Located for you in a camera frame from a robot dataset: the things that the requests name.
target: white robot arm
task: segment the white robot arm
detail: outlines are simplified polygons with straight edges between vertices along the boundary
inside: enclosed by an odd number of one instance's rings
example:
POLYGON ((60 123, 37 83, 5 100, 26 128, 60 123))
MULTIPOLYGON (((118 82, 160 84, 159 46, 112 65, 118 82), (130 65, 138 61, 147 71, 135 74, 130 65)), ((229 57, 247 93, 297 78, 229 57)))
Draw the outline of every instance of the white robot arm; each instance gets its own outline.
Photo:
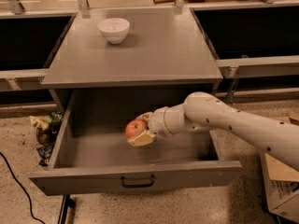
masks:
POLYGON ((157 109, 138 119, 145 120, 148 129, 128 138, 136 147, 176 133, 220 128, 299 171, 299 126, 234 109, 208 93, 192 93, 184 104, 157 109))

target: cable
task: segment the cable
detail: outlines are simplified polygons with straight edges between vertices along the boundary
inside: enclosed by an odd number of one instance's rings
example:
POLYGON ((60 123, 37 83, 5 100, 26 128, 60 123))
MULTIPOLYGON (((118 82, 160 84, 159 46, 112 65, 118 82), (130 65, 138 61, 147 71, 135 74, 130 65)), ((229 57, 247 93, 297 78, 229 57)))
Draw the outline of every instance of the cable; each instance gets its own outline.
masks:
POLYGON ((29 196, 29 193, 27 192, 27 190, 25 189, 25 187, 21 184, 21 182, 19 182, 19 180, 17 179, 17 177, 13 174, 12 172, 12 169, 7 161, 7 158, 4 156, 4 154, 2 152, 0 152, 0 155, 2 156, 2 158, 4 159, 4 161, 6 162, 7 164, 7 167, 13 177, 13 179, 15 179, 15 181, 19 184, 19 186, 22 188, 22 190, 25 192, 28 200, 29 200, 29 205, 30 205, 30 214, 31 214, 31 217, 34 219, 34 220, 37 220, 37 221, 40 221, 41 223, 45 224, 45 222, 43 222, 41 219, 38 219, 34 216, 33 212, 32 212, 32 202, 31 202, 31 198, 29 196))

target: speckled floor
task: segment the speckled floor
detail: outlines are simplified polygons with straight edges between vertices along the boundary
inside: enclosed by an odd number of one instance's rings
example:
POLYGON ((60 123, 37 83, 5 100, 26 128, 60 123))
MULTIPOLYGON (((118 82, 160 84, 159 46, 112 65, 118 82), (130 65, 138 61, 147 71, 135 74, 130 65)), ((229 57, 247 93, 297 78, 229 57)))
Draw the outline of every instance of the speckled floor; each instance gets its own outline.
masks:
MULTIPOLYGON (((284 98, 251 96, 235 99, 235 107, 267 117, 299 112, 299 93, 284 98)), ((46 223, 57 223, 62 196, 45 196, 28 175, 43 170, 38 165, 37 141, 29 116, 45 116, 54 107, 0 109, 0 151, 7 156, 15 176, 31 195, 33 212, 46 223)), ((66 223, 276 223, 263 210, 263 177, 259 152, 245 141, 217 130, 223 159, 241 161, 241 173, 226 187, 177 189, 138 194, 72 195, 77 206, 69 209, 66 223)), ((29 203, 0 158, 0 222, 38 223, 31 219, 29 203)))

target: bowl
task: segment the bowl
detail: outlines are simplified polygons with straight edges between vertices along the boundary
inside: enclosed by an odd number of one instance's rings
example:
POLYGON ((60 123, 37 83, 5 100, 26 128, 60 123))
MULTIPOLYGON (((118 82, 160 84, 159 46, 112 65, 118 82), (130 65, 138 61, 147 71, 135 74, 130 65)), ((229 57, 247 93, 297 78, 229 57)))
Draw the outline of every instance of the bowl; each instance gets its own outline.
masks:
POLYGON ((119 44, 128 35, 130 22, 121 18, 105 19, 97 27, 108 42, 119 44))

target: red apple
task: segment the red apple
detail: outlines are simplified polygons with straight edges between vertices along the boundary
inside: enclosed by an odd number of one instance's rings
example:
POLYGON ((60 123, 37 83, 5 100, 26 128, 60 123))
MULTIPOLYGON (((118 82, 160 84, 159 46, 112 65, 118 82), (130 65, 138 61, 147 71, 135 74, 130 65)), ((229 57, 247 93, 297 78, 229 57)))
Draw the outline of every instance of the red apple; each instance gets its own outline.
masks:
POLYGON ((148 127, 148 123, 142 119, 134 119, 130 121, 125 127, 125 135, 131 138, 135 135, 141 134, 148 127))

